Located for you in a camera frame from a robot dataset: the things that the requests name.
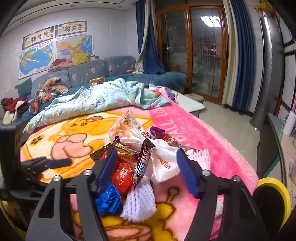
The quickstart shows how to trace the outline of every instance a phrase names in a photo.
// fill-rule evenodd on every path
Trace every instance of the blue candy wrapper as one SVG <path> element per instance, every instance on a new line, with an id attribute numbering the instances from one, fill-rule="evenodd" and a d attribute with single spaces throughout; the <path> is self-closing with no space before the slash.
<path id="1" fill-rule="evenodd" d="M 122 213 L 122 204 L 120 204 L 120 193 L 118 189 L 110 181 L 106 191 L 99 197 L 95 198 L 94 202 L 98 213 L 120 215 Z"/>

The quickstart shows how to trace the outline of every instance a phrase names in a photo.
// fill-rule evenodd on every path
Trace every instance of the black gripper frame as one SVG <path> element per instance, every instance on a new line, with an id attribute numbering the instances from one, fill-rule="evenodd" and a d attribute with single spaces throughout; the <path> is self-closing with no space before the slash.
<path id="1" fill-rule="evenodd" d="M 114 158 L 112 150 L 107 159 L 97 161 L 92 170 L 86 170 L 69 183 L 55 176 L 46 188 L 31 219 L 26 241 L 75 240 L 67 189 L 75 187 L 81 227 L 85 241 L 109 240 L 101 218 L 94 207 L 95 183 L 108 158 Z M 180 149 L 177 158 L 185 158 L 197 179 L 200 199 L 185 241 L 208 241 L 211 235 L 217 195 L 224 195 L 219 235 L 214 241 L 268 241 L 268 234 L 261 214 L 240 177 L 217 177 L 202 170 L 196 161 L 188 160 Z"/>

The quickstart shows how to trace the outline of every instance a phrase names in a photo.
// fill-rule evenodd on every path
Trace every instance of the white curtain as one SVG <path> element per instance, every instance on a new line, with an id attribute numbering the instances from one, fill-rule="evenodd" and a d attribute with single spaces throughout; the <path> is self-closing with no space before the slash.
<path id="1" fill-rule="evenodd" d="M 136 71 L 137 72 L 144 72 L 143 60 L 144 60 L 144 55 L 145 55 L 146 43 L 147 43 L 150 9 L 151 9 L 151 0 L 146 0 L 143 43 L 142 43 L 141 53 L 136 58 Z"/>
<path id="2" fill-rule="evenodd" d="M 225 77 L 222 104 L 232 106 L 235 86 L 237 84 L 237 72 L 239 65 L 239 41 L 237 24 L 230 0 L 223 0 L 229 35 L 228 66 Z"/>

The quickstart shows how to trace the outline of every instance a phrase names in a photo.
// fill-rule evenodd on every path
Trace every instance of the sofa cushion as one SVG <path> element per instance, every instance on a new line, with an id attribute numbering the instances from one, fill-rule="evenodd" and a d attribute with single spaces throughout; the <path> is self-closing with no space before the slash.
<path id="1" fill-rule="evenodd" d="M 136 59 L 133 56 L 111 56 L 104 58 L 109 76 L 124 74 L 129 69 L 135 69 Z"/>
<path id="2" fill-rule="evenodd" d="M 46 80 L 53 77 L 60 78 L 68 89 L 71 88 L 71 83 L 69 81 L 69 72 L 67 69 L 63 69 L 61 71 L 56 71 L 56 72 L 48 72 L 33 81 L 31 97 L 34 98 L 37 89 L 39 89 L 45 83 Z"/>
<path id="3" fill-rule="evenodd" d="M 19 97 L 23 94 L 30 95 L 32 90 L 32 78 L 28 78 L 23 83 L 17 85 Z"/>
<path id="4" fill-rule="evenodd" d="M 69 78 L 72 88 L 87 84 L 91 79 L 103 76 L 108 77 L 109 72 L 107 65 L 101 59 L 74 65 L 69 68 Z"/>

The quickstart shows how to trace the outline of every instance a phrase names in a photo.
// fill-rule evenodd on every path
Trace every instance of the ceiling light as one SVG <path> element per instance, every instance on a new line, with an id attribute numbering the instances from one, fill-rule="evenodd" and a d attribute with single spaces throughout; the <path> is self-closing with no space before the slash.
<path id="1" fill-rule="evenodd" d="M 216 27 L 221 28 L 220 18 L 218 16 L 201 16 L 200 19 L 208 26 L 208 27 Z"/>

